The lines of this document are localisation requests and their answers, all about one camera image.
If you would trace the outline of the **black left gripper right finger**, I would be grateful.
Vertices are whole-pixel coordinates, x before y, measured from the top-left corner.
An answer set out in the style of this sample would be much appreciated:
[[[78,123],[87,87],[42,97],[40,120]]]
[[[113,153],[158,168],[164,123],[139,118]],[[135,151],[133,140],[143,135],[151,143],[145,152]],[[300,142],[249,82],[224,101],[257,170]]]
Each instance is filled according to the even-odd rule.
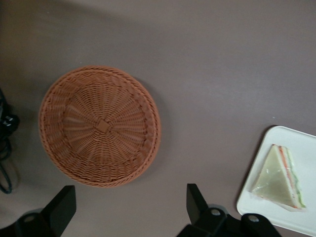
[[[187,184],[186,208],[192,225],[205,225],[208,205],[196,184]]]

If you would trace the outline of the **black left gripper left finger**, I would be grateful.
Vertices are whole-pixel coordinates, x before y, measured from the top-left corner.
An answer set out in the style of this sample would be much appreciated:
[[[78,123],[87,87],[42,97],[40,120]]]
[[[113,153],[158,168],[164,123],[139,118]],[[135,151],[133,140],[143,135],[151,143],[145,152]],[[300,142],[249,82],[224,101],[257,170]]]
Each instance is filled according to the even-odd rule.
[[[68,185],[42,210],[44,220],[55,237],[60,237],[76,212],[76,190]]]

